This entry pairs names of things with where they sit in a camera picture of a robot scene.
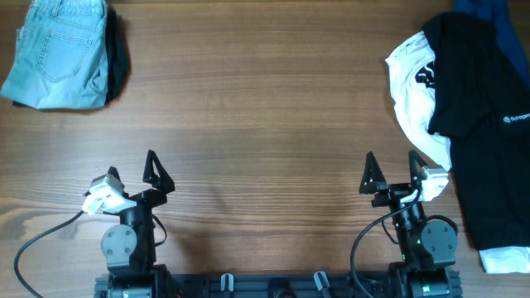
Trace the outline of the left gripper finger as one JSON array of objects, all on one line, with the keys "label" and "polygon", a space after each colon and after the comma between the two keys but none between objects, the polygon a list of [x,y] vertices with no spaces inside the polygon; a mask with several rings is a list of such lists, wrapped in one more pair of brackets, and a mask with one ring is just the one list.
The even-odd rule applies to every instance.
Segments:
[{"label": "left gripper finger", "polygon": [[147,151],[142,181],[164,194],[169,194],[176,190],[175,182],[161,165],[157,154],[153,150]]},{"label": "left gripper finger", "polygon": [[114,166],[110,166],[109,169],[108,169],[108,174],[110,174],[115,179],[114,184],[115,185],[119,185],[120,192],[123,193],[124,184],[122,183],[122,181],[120,179],[120,176],[119,176],[119,173],[118,173],[118,169],[116,167],[114,167]]}]

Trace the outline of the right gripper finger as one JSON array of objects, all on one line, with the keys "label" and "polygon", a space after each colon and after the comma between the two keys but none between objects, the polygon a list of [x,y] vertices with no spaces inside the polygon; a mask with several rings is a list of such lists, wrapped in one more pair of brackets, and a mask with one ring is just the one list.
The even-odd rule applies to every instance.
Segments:
[{"label": "right gripper finger", "polygon": [[410,150],[408,152],[408,159],[411,182],[423,180],[425,177],[425,174],[423,173],[423,167],[427,166],[427,163],[415,150]]},{"label": "right gripper finger", "polygon": [[387,181],[379,167],[374,154],[369,151],[366,155],[363,177],[359,186],[360,194],[375,194],[387,190]]}]

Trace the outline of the black t-shirt with logo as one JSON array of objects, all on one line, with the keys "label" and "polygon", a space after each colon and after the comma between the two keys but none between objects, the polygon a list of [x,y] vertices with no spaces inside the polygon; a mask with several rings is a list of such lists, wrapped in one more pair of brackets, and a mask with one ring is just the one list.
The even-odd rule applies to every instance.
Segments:
[{"label": "black t-shirt with logo", "polygon": [[429,132],[450,138],[466,226],[479,250],[529,244],[529,87],[486,21],[446,12],[422,30],[435,53]]}]

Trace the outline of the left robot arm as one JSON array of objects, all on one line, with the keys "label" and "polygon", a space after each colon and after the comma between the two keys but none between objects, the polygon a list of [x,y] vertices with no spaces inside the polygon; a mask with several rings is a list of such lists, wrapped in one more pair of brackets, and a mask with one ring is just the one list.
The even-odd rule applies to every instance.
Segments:
[{"label": "left robot arm", "polygon": [[96,281],[95,298],[183,296],[167,267],[156,264],[161,243],[155,241],[154,228],[160,220],[152,210],[165,204],[176,187],[153,150],[147,152],[142,181],[151,188],[130,197],[134,206],[118,211],[120,223],[102,238],[108,278]]}]

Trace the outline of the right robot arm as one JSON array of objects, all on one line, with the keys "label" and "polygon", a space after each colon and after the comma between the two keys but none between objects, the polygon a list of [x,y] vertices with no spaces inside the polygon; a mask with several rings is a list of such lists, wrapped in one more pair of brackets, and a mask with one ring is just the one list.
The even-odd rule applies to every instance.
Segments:
[{"label": "right robot arm", "polygon": [[[355,239],[350,253],[354,287],[367,297],[458,297],[462,294],[455,264],[458,226],[451,219],[427,216],[423,204],[433,200],[446,187],[448,173],[442,166],[429,166],[411,150],[408,152],[410,180],[389,184],[375,155],[366,155],[359,193],[372,195],[374,208],[387,207],[389,213],[369,224]],[[360,240],[377,225],[392,220],[402,260],[388,265],[385,272],[358,276],[354,255]]]}]

